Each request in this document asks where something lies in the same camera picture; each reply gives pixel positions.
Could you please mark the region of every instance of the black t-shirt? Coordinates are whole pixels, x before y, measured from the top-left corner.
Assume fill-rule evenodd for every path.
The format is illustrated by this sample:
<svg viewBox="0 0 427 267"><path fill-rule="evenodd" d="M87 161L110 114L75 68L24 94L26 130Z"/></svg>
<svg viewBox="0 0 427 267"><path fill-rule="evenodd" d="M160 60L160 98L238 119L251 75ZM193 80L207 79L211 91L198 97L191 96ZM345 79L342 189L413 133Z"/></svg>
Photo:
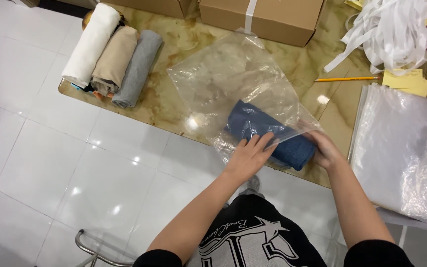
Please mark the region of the black t-shirt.
<svg viewBox="0 0 427 267"><path fill-rule="evenodd" d="M166 250L141 255L134 267L182 267ZM222 209L187 267L326 267L303 230L268 201L242 195ZM345 267L412 267L405 252L383 240L362 241L347 252Z"/></svg>

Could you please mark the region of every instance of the hand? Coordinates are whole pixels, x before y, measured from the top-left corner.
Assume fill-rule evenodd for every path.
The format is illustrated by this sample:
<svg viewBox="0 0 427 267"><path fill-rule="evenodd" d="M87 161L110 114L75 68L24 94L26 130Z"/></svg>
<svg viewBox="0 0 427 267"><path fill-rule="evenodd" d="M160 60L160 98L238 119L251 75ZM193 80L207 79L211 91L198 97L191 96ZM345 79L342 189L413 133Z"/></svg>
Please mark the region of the hand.
<svg viewBox="0 0 427 267"><path fill-rule="evenodd" d="M307 137L317 146L317 150L313 158L317 165L329 170L329 168L333 167L341 160L345 161L344 156L337 146L335 146L334 142L323 132L310 131L303 133L303 136Z"/></svg>
<svg viewBox="0 0 427 267"><path fill-rule="evenodd" d="M273 137L273 133L267 133L260 139L259 135L256 134L248 143L246 139L241 140L228 161L227 167L223 170L223 174L233 179L239 179L242 183L248 181L265 165L265 162L278 146L276 144L265 150L266 144Z"/></svg>

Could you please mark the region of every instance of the clear plastic bag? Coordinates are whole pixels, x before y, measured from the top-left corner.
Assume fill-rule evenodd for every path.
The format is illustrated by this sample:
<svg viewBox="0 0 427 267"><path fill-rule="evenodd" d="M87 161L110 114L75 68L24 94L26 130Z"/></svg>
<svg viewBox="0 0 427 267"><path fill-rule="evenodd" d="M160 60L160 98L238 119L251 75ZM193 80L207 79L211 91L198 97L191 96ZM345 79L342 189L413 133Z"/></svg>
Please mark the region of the clear plastic bag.
<svg viewBox="0 0 427 267"><path fill-rule="evenodd" d="M274 145L322 130L257 36L232 32L168 68L168 74L196 125L225 163L239 135L248 139L274 132L270 143ZM238 116L244 118L240 126L233 123Z"/></svg>
<svg viewBox="0 0 427 267"><path fill-rule="evenodd" d="M427 222L427 98L364 86L350 163L368 198Z"/></svg>

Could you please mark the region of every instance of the metal stool leg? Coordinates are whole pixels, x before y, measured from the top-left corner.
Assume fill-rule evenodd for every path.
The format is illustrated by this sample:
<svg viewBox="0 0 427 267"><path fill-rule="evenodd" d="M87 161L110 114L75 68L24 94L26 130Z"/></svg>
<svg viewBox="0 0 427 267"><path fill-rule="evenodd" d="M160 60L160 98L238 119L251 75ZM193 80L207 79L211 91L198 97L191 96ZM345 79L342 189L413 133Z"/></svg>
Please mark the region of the metal stool leg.
<svg viewBox="0 0 427 267"><path fill-rule="evenodd" d="M90 248L88 248L87 246L85 246L84 244L82 244L80 242L80 236L84 233L84 230L81 229L77 235L75 236L75 244L83 251L85 251L86 253L92 255L90 258L86 259L86 261L82 262L81 264L77 265L76 267L83 267L87 264L89 264L90 262L92 262L91 267L95 266L95 263L97 261L97 259L100 259L110 265L113 266L117 266L117 267L131 267L133 266L134 262L119 262L119 261L114 261L108 257L106 257L103 254L97 253L93 250L91 250Z"/></svg>

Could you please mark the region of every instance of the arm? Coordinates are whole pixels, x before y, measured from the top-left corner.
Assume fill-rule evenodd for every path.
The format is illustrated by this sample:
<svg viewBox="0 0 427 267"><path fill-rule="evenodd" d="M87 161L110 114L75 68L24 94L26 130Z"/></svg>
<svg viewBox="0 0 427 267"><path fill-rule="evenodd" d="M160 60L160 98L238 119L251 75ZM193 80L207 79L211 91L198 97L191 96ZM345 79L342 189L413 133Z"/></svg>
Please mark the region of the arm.
<svg viewBox="0 0 427 267"><path fill-rule="evenodd" d="M382 218L365 195L352 168L339 149L324 133L305 134L317 144L314 161L329 175L343 237L348 248L364 240L395 243Z"/></svg>
<svg viewBox="0 0 427 267"><path fill-rule="evenodd" d="M148 251L173 252L185 264L202 241L215 217L234 192L264 166L276 146L264 151L273 133L240 141L222 174L194 198L157 235Z"/></svg>

